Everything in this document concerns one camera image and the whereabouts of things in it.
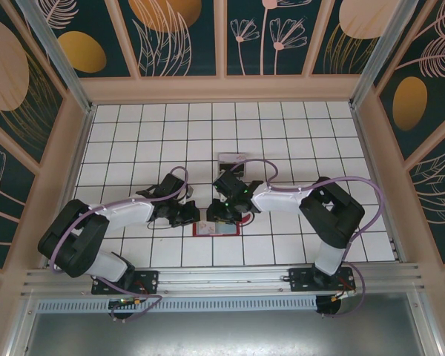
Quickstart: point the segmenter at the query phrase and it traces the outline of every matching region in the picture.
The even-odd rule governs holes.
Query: floral wallpaper
[[[34,174],[0,146],[0,268],[20,222]]]
[[[445,0],[414,36],[380,100],[404,158],[445,120]]]
[[[227,74],[301,74],[320,1],[228,0]]]

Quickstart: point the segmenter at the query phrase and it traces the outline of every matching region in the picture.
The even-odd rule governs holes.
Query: enclosure
[[[270,160],[277,185],[379,185],[384,201],[339,183],[360,227],[383,207],[346,256],[356,314],[322,318],[282,278],[321,244],[302,214],[108,232],[102,251],[158,274],[162,302],[131,326],[37,251],[69,200],[122,200],[177,166],[204,211],[223,153]],[[248,162],[242,181],[272,174]],[[56,348],[445,355],[445,0],[0,0],[0,355]]]

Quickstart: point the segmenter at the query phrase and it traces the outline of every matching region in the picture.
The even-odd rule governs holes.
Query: white tile
[[[357,131],[353,119],[332,120],[334,135],[336,137],[357,137]]]
[[[124,237],[152,237],[154,231],[148,228],[148,224],[145,222],[138,225],[125,226]]]
[[[132,180],[133,163],[111,163],[105,177],[106,185],[130,185]]]
[[[153,185],[158,183],[160,164],[135,163],[133,167],[132,185]]]
[[[236,118],[238,120],[259,119],[259,107],[256,102],[237,102]]]
[[[105,232],[104,238],[105,239],[114,239],[114,238],[120,238],[123,236],[124,236],[124,228],[118,228],[117,230],[112,230],[112,231],[107,230]]]
[[[261,139],[238,139],[239,153],[245,154],[247,158],[262,158],[262,140]]]
[[[213,241],[210,237],[183,238],[183,267],[206,267],[213,264]]]
[[[290,158],[314,158],[311,139],[288,139]]]
[[[139,122],[119,122],[114,141],[136,141],[139,136]]]
[[[292,159],[291,169],[296,182],[313,182],[320,177],[314,159]]]
[[[285,129],[287,137],[310,137],[310,130],[308,120],[283,120],[285,122]]]
[[[186,169],[189,172],[189,183],[212,183],[211,162],[188,162]]]
[[[358,237],[348,250],[346,255],[348,262],[366,262],[366,253],[364,252],[363,241]]]
[[[163,141],[162,161],[185,161],[186,141]]]
[[[330,119],[310,119],[309,127],[311,137],[334,137]]]
[[[310,224],[310,222],[306,219],[305,215],[300,214],[299,217],[300,224],[302,225],[302,234],[314,234],[316,231],[313,229],[312,224]]]
[[[168,173],[170,173],[170,171],[173,168],[177,166],[185,167],[185,162],[162,162],[160,164],[160,182],[163,180],[163,178],[165,178],[165,176]],[[180,179],[185,179],[185,172],[182,169],[177,169],[172,174]]]
[[[359,224],[359,228],[363,228],[366,226],[367,223],[369,223],[372,218],[376,215],[379,209],[379,205],[363,205],[365,214],[363,216],[363,219],[361,219],[361,223]],[[370,228],[368,228],[367,231],[385,231],[386,226],[384,225],[384,219],[381,215],[374,224]]]
[[[327,102],[329,115],[335,117],[351,117],[348,102]]]
[[[161,141],[163,139],[163,122],[140,123],[139,141]]]
[[[348,182],[351,195],[360,204],[377,204],[378,199],[374,189],[364,182]]]
[[[260,151],[262,152],[262,140],[260,140]],[[235,139],[215,139],[213,141],[213,159],[218,159],[219,154],[231,152],[237,152]]]
[[[211,121],[190,122],[188,127],[188,139],[211,139]]]
[[[151,239],[124,239],[122,257],[136,268],[150,267]]]
[[[253,180],[266,180],[266,167],[264,162],[248,162],[245,167],[244,182],[251,182]]]
[[[303,234],[306,263],[314,263],[320,250],[321,239],[316,234]]]
[[[259,113],[261,119],[282,119],[282,107],[279,102],[260,102]]]
[[[211,140],[188,141],[188,161],[211,160]]]
[[[305,102],[305,110],[309,119],[329,119],[325,102]]]
[[[285,211],[272,211],[270,213],[273,234],[299,234],[300,221],[298,215],[287,214]]]
[[[107,163],[83,165],[79,185],[104,185]]]
[[[244,236],[244,261],[246,265],[274,264],[272,236]]]
[[[190,104],[190,121],[191,120],[211,120],[211,103]]]
[[[241,266],[243,264],[242,237],[214,237],[213,253],[215,266]]]
[[[263,139],[262,145],[266,159],[287,159],[289,157],[286,139]]]
[[[188,137],[188,123],[187,122],[165,122],[163,129],[163,139],[184,139]]]
[[[317,158],[338,158],[338,146],[336,139],[312,139],[314,155]]]
[[[143,105],[142,121],[163,121],[165,119],[165,104]]]
[[[101,250],[111,254],[112,252],[120,254],[120,248],[122,247],[122,239],[106,239],[101,243]]]
[[[213,104],[213,120],[236,119],[233,102],[215,102]]]
[[[213,122],[213,139],[235,139],[235,121],[215,121]]]
[[[112,145],[110,162],[134,162],[135,142],[114,142]]]
[[[103,163],[109,161],[111,155],[112,142],[91,142],[88,143],[84,163]]]
[[[238,139],[259,139],[260,137],[259,120],[237,120]]]
[[[272,182],[293,182],[294,179],[291,176],[291,165],[288,159],[278,159],[273,163],[277,166],[279,174],[272,180]],[[273,168],[267,166],[267,177],[270,178],[272,174]]]
[[[181,237],[183,233],[181,226],[172,228],[169,221],[163,218],[156,219],[151,223],[150,229],[154,230],[154,237]]]
[[[317,159],[320,177],[344,177],[343,164],[340,158]]]
[[[99,105],[94,122],[116,122],[120,105]]]
[[[180,267],[182,238],[154,238],[151,267]]]
[[[363,149],[357,137],[347,139],[337,139],[338,147],[340,148],[340,154],[343,158],[346,157],[364,157]]]
[[[74,199],[85,204],[99,204],[102,197],[102,187],[77,187]]]
[[[270,226],[270,214],[263,212],[255,214],[254,221],[245,227],[243,227],[244,235],[270,235],[272,234]]]
[[[161,142],[139,142],[136,147],[135,159],[137,162],[158,162],[161,151]]]
[[[93,124],[89,142],[112,142],[116,124]]]
[[[282,102],[284,119],[305,119],[305,107],[303,102]]]
[[[305,263],[302,235],[274,235],[275,263]]]
[[[108,204],[109,202],[117,202],[119,200],[127,199],[131,187],[129,185],[115,185],[104,187],[101,204]]]
[[[165,121],[188,121],[188,104],[167,104]]]
[[[357,176],[371,179],[368,165],[364,158],[343,158],[343,166],[347,176]]]
[[[365,232],[362,236],[369,262],[395,259],[386,232]]]
[[[213,199],[213,186],[211,184],[194,184],[191,187],[193,195],[190,200],[194,200],[199,209],[207,208]]]
[[[286,137],[283,120],[263,120],[260,122],[262,128],[262,138],[278,139]]]

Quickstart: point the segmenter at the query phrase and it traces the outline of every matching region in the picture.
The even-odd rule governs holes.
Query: black bracket
[[[158,289],[158,276],[158,271],[135,271],[133,273],[133,282],[128,287],[128,291],[137,294],[156,294]],[[112,289],[100,280],[94,280],[92,282],[92,289],[90,292],[92,295],[123,294]]]
[[[289,275],[284,277],[285,282],[290,283],[291,291],[340,291],[347,288],[343,282],[351,289],[356,289],[353,271],[350,267],[340,267],[335,274],[333,274],[326,284],[321,286],[315,280],[315,269],[312,267],[305,268],[290,268]]]

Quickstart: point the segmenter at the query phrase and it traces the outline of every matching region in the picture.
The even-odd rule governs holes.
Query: yellow circle
[[[13,32],[0,22],[0,110],[17,109],[29,82],[27,54]]]
[[[201,14],[201,0],[128,0],[128,3],[141,23],[158,32],[179,30],[178,22],[174,24],[172,21],[168,6],[175,16],[179,13],[183,17],[187,27],[196,22]]]
[[[58,41],[73,68],[81,72],[99,72],[107,64],[105,52],[101,45],[83,32],[70,31],[63,33]]]
[[[380,37],[398,2],[399,0],[343,0],[340,7],[341,30],[353,39]]]
[[[394,94],[392,113],[394,122],[403,131],[413,129],[422,119],[427,106],[427,88],[414,76],[400,82]]]

